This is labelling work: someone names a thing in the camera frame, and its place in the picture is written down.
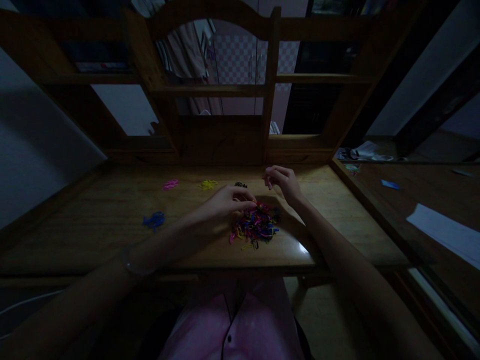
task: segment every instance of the floor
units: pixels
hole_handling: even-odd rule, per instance
[[[373,359],[375,355],[352,302],[335,284],[299,286],[284,277],[293,313],[314,359]]]
[[[285,277],[284,282],[294,315],[305,332],[314,359],[374,358],[352,303],[335,284],[307,290],[299,286],[296,277]],[[97,325],[79,336],[62,360],[135,359],[142,339],[154,320],[166,310],[183,306],[192,286],[188,282],[172,282],[165,283],[160,289],[146,288],[132,292]],[[41,294],[37,290],[2,290],[1,293],[5,295],[2,296],[5,300],[1,301],[2,309]],[[7,313],[8,321],[3,321],[0,326],[2,335],[47,301],[41,299]]]

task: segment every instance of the desk surface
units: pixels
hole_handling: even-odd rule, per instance
[[[410,265],[329,166],[293,168],[308,199],[374,265],[389,269]],[[218,181],[219,187],[246,183],[259,201],[281,208],[280,231],[269,244],[261,242],[258,250],[242,251],[242,240],[229,244],[230,224],[226,221],[196,234],[200,240],[208,238],[208,245],[174,263],[169,272],[271,268],[294,274],[326,270],[322,255],[281,191],[264,186],[260,179],[263,170],[259,166],[116,166],[2,253],[0,275],[85,274],[125,245],[149,236],[152,230],[142,226],[144,215],[162,211],[168,224],[205,201],[213,193],[198,187],[205,179]],[[163,191],[162,185],[171,179],[178,179],[179,186]]]
[[[474,177],[456,174],[453,168]],[[382,213],[399,232],[410,233],[412,248],[431,258],[428,273],[433,272],[446,286],[437,290],[453,294],[480,321],[480,271],[406,220],[420,203],[480,231],[480,166],[364,163],[355,179],[378,200]],[[397,183],[400,190],[382,186],[381,179]]]

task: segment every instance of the paper scrap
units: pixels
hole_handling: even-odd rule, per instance
[[[394,182],[391,182],[391,181],[386,181],[386,180],[380,180],[381,181],[381,184],[383,186],[386,186],[387,188],[392,188],[392,189],[396,189],[396,190],[400,190],[400,186],[398,186],[396,183]]]
[[[480,232],[422,204],[406,220],[480,270]]]

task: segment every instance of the person's right hand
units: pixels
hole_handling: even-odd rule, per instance
[[[292,169],[278,165],[267,167],[262,179],[269,190],[272,190],[273,185],[278,185],[291,207],[294,207],[304,197]]]

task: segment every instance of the pile of colorful rubber bands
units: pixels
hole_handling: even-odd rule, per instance
[[[230,244],[233,244],[235,238],[239,238],[250,243],[242,247],[242,250],[248,248],[259,248],[258,241],[269,243],[279,229],[274,225],[281,220],[282,213],[278,207],[270,208],[268,205],[258,203],[252,210],[244,210],[238,217],[232,227],[230,234]]]

